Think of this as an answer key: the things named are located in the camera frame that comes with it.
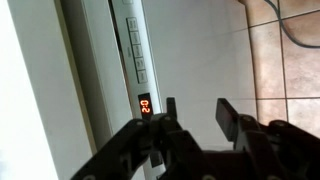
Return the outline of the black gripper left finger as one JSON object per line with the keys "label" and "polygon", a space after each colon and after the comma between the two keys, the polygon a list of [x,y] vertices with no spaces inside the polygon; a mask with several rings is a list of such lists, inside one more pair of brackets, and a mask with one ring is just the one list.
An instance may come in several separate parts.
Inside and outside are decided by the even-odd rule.
{"label": "black gripper left finger", "polygon": [[167,98],[166,106],[150,120],[130,120],[70,180],[131,180],[155,152],[165,165],[159,180],[217,180],[199,145],[178,123],[175,99]]}

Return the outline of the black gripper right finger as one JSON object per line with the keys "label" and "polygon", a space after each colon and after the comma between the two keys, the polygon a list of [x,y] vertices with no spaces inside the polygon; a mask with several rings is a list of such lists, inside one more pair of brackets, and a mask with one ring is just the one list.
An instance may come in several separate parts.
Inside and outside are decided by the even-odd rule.
{"label": "black gripper right finger", "polygon": [[284,120],[259,123],[218,98],[216,121],[257,180],[320,180],[320,139]]}

